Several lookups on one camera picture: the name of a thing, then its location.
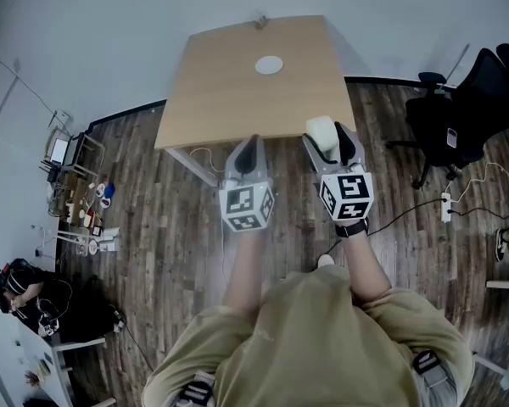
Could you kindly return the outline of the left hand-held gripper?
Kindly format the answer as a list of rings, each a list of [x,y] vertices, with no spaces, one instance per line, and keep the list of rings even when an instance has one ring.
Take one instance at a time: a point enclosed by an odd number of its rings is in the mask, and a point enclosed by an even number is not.
[[[235,232],[266,229],[275,198],[263,139],[253,135],[228,156],[219,190],[221,217]]]

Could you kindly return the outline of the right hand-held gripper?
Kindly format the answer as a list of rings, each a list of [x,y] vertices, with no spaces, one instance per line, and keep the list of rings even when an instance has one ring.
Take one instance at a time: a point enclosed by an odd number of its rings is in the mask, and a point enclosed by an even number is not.
[[[372,174],[364,165],[364,147],[347,126],[337,121],[334,125],[340,163],[327,159],[311,136],[302,135],[316,172],[318,196],[333,220],[364,220],[374,202]]]

